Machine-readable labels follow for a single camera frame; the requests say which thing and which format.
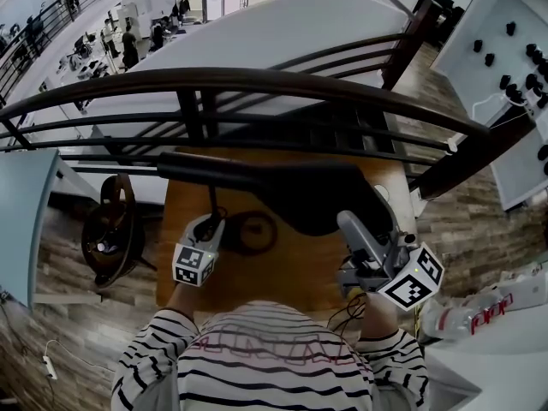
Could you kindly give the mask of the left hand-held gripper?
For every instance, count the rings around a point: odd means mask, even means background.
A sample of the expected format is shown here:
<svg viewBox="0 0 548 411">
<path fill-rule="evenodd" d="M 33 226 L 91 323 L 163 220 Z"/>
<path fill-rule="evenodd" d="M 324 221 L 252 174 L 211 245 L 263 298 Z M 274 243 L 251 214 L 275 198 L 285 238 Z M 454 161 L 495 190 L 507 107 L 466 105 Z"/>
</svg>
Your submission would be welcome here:
<svg viewBox="0 0 548 411">
<path fill-rule="evenodd" d="M 197 217 L 187 225 L 184 245 L 176 244 L 172 260 L 172 277 L 176 283 L 194 287 L 204 285 L 213 273 L 218 258 L 218 253 L 214 252 L 219 249 L 224 228 L 225 220 L 213 221 L 211 214 Z"/>
</svg>

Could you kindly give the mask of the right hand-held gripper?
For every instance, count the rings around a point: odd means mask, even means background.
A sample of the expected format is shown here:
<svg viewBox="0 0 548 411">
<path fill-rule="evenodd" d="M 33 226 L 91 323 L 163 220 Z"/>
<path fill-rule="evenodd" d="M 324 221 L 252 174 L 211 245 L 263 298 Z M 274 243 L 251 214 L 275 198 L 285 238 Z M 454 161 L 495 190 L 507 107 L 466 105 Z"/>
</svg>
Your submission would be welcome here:
<svg viewBox="0 0 548 411">
<path fill-rule="evenodd" d="M 337 224 L 347 242 L 349 256 L 337 271 L 342 296 L 353 289 L 382 295 L 407 312 L 440 289 L 444 268 L 425 244 L 402 230 L 388 201 L 391 230 L 380 243 L 351 211 L 337 214 Z"/>
</svg>

